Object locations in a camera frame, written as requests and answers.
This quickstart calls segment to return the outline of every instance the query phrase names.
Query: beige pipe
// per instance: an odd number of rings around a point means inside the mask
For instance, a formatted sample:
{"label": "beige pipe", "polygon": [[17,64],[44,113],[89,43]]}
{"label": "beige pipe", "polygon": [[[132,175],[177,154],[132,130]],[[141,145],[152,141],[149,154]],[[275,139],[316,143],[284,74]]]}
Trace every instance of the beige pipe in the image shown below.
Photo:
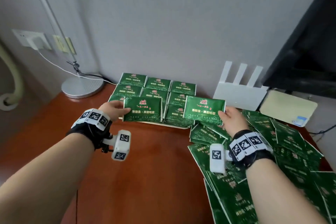
{"label": "beige pipe", "polygon": [[3,46],[0,44],[0,58],[5,62],[7,67],[9,68],[10,72],[12,73],[13,79],[14,79],[14,85],[15,85],[15,90],[13,93],[9,95],[5,99],[6,105],[14,105],[18,103],[23,96],[23,80],[20,75],[20,72],[15,65],[14,61],[12,58],[9,56],[9,54],[5,51]]}

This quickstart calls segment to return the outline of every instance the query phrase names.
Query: white cable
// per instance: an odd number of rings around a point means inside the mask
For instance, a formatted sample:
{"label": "white cable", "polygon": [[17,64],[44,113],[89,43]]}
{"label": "white cable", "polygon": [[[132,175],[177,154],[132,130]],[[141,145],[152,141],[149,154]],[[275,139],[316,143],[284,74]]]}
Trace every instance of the white cable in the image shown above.
{"label": "white cable", "polygon": [[65,72],[67,72],[67,73],[69,73],[69,74],[72,74],[72,75],[74,75],[74,76],[77,76],[77,77],[82,77],[82,78],[86,78],[86,79],[89,79],[89,80],[101,80],[101,81],[105,81],[105,82],[108,82],[108,83],[110,83],[110,84],[112,84],[112,85],[116,85],[115,83],[112,83],[112,82],[109,82],[109,81],[106,81],[106,80],[104,80],[104,79],[94,79],[94,78],[88,78],[88,77],[84,77],[84,76],[80,76],[80,75],[77,75],[77,74],[74,74],[74,73],[71,73],[71,72],[69,72],[69,71],[67,71],[67,70],[65,70],[65,69],[63,69],[63,68],[61,68],[60,66],[58,66],[58,65],[55,65],[54,63],[52,63],[50,60],[48,60],[46,57],[44,57],[43,55],[42,55],[42,53],[40,52],[40,51],[38,51],[38,53],[46,60],[46,61],[48,61],[50,64],[53,64],[54,66],[57,66],[59,69],[62,69],[63,71],[65,71]]}

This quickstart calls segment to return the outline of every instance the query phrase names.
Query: stack of green packets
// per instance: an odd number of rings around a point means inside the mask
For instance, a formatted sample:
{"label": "stack of green packets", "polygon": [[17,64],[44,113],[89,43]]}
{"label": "stack of green packets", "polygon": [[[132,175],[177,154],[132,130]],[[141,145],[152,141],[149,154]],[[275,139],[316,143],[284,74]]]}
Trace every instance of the stack of green packets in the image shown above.
{"label": "stack of green packets", "polygon": [[[318,209],[330,224],[336,224],[336,174],[321,172],[323,155],[303,139],[294,128],[284,125],[259,112],[243,110],[250,130],[263,135],[274,151],[277,165]],[[190,131],[188,146],[200,168],[215,223],[258,223],[245,171],[231,163],[227,175],[218,176],[209,169],[210,144],[220,143],[228,149],[229,134],[217,125],[196,123]]]}
{"label": "stack of green packets", "polygon": [[[161,98],[162,117],[158,119],[161,121],[149,123],[186,129],[195,124],[194,120],[183,118],[186,98],[195,95],[196,84],[148,77],[142,74],[123,73],[108,101],[124,101],[126,97]],[[137,105],[132,103],[132,99],[128,99],[128,104]],[[137,113],[136,115],[129,114],[127,120],[142,122],[144,118]]]}

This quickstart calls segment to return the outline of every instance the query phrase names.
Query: forearm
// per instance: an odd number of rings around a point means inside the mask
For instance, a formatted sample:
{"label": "forearm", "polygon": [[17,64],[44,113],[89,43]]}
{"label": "forearm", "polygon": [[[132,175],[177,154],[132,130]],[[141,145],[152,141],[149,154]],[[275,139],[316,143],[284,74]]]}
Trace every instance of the forearm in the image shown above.
{"label": "forearm", "polygon": [[0,187],[1,223],[59,223],[93,152],[73,133],[21,168]]}
{"label": "forearm", "polygon": [[261,224],[327,224],[273,161],[257,160],[246,176]]}

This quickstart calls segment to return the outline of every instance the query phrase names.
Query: human hand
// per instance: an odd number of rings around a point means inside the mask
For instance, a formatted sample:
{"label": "human hand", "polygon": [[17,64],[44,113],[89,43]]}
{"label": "human hand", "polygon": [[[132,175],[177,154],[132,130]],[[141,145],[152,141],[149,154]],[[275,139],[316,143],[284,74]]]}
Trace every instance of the human hand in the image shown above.
{"label": "human hand", "polygon": [[110,119],[114,121],[131,111],[131,108],[123,108],[123,107],[124,103],[122,101],[114,100],[111,102],[103,103],[99,107],[99,110],[106,113],[110,117]]}
{"label": "human hand", "polygon": [[227,106],[225,112],[218,111],[218,115],[223,121],[223,127],[232,138],[237,132],[249,129],[245,117],[233,106]]}

